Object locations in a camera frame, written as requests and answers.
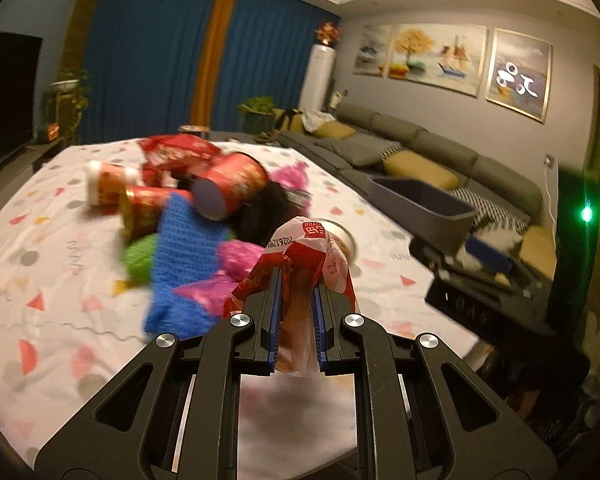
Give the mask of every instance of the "curtain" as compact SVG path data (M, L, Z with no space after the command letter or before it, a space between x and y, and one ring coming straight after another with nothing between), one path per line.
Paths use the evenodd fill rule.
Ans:
M216 0L214 3L200 55L198 77L189 112L189 124L197 126L211 124L216 82L220 72L224 42L231 23L231 16L234 13L234 5L235 0Z
M189 122L198 60L214 0L100 0L84 68L87 143L175 132Z
M271 95L278 108L298 106L314 30L338 17L299 0L236 0L211 119L219 131L239 131L237 105Z

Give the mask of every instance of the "picture frame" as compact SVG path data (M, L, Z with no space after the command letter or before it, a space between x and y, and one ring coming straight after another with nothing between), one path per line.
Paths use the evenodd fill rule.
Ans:
M483 25L401 23L392 39L388 76L477 98L488 37Z
M362 27L354 74L384 77L394 28L394 24L385 23Z
M496 28L485 99L544 123L553 49L551 43L541 38Z

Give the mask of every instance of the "gray wall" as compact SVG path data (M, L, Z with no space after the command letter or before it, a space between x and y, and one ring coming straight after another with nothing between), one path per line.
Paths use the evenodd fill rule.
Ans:
M40 99L56 79L62 55L64 32L75 0L3 0L0 3L0 31L16 32L43 39L36 77L34 126L40 125Z
M336 89L348 99L378 112L420 124L491 156L534 181L544 190L545 153L557 160L582 165L593 110L593 65L600 67L600 20L578 16L563 25L494 9L412 10L345 18L337 47ZM408 81L353 75L360 31L369 23L473 23L489 32L485 70L478 98ZM484 93L495 27L537 36L554 46L552 82L546 121L488 102ZM549 176L554 197L555 173ZM550 225L544 211L542 223Z

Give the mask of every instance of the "white cable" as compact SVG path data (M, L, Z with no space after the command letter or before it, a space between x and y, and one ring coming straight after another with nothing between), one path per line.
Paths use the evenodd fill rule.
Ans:
M553 222L553 226L552 226L552 229L551 229L551 234L554 237L554 251L555 251L555 227L556 227L556 222L555 222L554 211L553 211L554 207L553 207L553 205L551 203L551 193L549 193L549 176L548 176L548 173L549 173L549 167L545 166L544 167L544 190L546 191L547 198L549 199L549 204L548 204L549 205L549 216L551 217L551 220Z

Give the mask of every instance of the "red logo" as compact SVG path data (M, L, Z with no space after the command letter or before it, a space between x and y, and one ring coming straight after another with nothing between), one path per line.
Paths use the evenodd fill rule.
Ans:
M307 238L326 238L324 227L320 222L303 222L302 230Z

